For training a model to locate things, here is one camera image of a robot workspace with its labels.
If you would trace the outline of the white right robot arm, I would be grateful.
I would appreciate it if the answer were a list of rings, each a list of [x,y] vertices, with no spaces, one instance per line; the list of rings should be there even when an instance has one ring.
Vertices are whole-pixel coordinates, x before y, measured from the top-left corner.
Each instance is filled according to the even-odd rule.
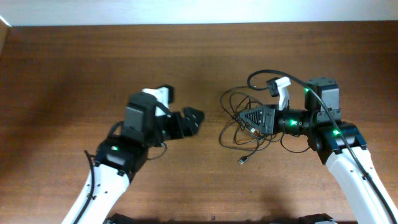
[[[302,110],[290,108],[287,87],[291,81],[287,77],[269,80],[271,95],[279,97],[279,103],[246,109],[240,112],[240,120],[265,136],[306,136],[309,148],[342,189],[358,223],[397,223],[397,207],[374,168],[367,142],[357,126],[341,119],[335,80],[307,80]]]

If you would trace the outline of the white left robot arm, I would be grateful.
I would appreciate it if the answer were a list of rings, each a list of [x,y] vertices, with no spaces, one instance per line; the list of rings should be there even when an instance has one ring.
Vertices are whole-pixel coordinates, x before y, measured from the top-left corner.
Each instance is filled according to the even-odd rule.
[[[90,173],[63,222],[132,223],[132,218],[109,212],[149,160],[149,148],[196,135],[204,118],[204,112],[191,107],[171,112],[150,93],[131,95],[125,119],[112,126],[95,155],[86,155]]]

